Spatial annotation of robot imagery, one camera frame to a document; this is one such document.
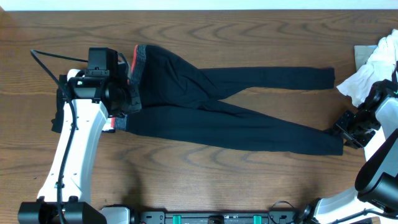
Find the black leggings with red waistband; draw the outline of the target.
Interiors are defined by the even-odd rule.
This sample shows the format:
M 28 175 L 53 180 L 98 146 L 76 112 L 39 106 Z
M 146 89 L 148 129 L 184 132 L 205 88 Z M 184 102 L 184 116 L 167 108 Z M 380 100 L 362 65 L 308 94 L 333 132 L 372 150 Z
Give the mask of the black leggings with red waistband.
M 117 130 L 244 151 L 317 156 L 343 153 L 343 139 L 338 134 L 225 102 L 251 87 L 332 89 L 332 68 L 199 69 L 162 47 L 137 45 L 129 82 L 139 91 L 142 107 L 125 118 L 114 118 L 112 126 Z

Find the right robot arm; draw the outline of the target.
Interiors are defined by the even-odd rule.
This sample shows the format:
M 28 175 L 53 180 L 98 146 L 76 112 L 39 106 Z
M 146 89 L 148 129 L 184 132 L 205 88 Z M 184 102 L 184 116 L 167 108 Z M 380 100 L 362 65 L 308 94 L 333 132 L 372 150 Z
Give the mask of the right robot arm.
M 374 83 L 357 113 L 346 111 L 333 128 L 355 149 L 369 149 L 378 130 L 385 141 L 368 156 L 354 187 L 307 205 L 301 223 L 355 223 L 372 217 L 397 223 L 397 81 Z

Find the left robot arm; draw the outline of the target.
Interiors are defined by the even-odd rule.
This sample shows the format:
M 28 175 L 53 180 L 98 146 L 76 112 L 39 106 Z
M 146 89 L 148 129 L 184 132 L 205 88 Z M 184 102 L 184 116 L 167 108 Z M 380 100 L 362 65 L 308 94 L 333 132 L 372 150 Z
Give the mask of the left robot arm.
M 127 205 L 91 206 L 91 175 L 103 128 L 141 109 L 124 55 L 92 47 L 84 70 L 59 78 L 38 58 L 40 51 L 31 55 L 58 85 L 65 104 L 50 172 L 36 201 L 21 203 L 19 223 L 139 223 L 139 214 Z

